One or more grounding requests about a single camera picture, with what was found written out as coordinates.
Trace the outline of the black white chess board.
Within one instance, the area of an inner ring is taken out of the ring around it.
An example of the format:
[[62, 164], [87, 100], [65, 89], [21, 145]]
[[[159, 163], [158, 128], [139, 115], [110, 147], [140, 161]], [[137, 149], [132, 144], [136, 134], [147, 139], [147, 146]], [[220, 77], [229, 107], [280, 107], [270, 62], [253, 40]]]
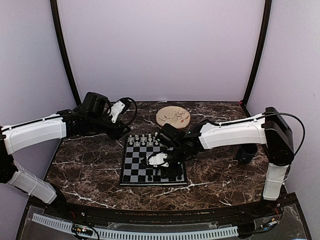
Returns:
[[[147, 165], [147, 156], [167, 150], [159, 143], [159, 146], [127, 146], [127, 139], [123, 150], [123, 158], [120, 172], [119, 185], [121, 187], [146, 187], [146, 186], [184, 186], [188, 184], [185, 168], [182, 180], [169, 181], [161, 178], [161, 167]], [[130, 182], [123, 182], [124, 175], [130, 175]], [[138, 182], [138, 176], [145, 176], [145, 182]], [[152, 175], [152, 181], [148, 181], [148, 175]]]

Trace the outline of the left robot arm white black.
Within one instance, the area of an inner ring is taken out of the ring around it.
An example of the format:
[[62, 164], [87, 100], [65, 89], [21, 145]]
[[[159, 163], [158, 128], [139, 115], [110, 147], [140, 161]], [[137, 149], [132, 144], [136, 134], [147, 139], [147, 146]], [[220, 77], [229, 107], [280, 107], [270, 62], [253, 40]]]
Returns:
[[7, 125], [0, 128], [0, 182], [9, 184], [33, 196], [47, 205], [60, 218], [71, 213], [66, 198], [58, 187], [45, 182], [24, 169], [14, 160], [14, 153], [50, 140], [61, 140], [73, 136], [106, 134], [118, 140], [130, 132], [130, 123], [119, 116], [136, 102], [123, 97], [115, 103], [95, 92], [88, 92], [82, 103], [74, 109], [58, 111], [33, 121]]

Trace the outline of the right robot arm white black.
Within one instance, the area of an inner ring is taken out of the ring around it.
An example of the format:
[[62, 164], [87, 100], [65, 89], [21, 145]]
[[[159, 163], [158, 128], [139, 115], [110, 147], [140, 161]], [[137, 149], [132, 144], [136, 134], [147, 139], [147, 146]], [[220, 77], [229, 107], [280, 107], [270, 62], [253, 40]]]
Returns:
[[155, 139], [168, 149], [148, 156], [146, 162], [153, 167], [167, 168], [170, 173], [179, 163], [205, 150], [232, 145], [265, 145], [269, 163], [263, 200], [255, 205], [255, 213], [260, 217], [274, 210], [274, 201], [280, 196], [286, 171], [295, 157], [292, 130], [274, 107], [239, 120], [203, 120], [187, 130], [166, 123]]

